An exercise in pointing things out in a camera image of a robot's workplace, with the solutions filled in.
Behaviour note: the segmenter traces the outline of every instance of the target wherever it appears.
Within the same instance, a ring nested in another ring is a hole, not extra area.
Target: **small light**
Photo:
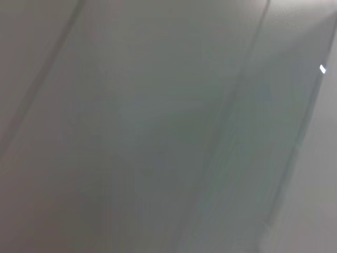
[[[320,70],[322,71],[323,74],[326,73],[326,69],[325,69],[325,67],[323,67],[323,65],[320,66]]]

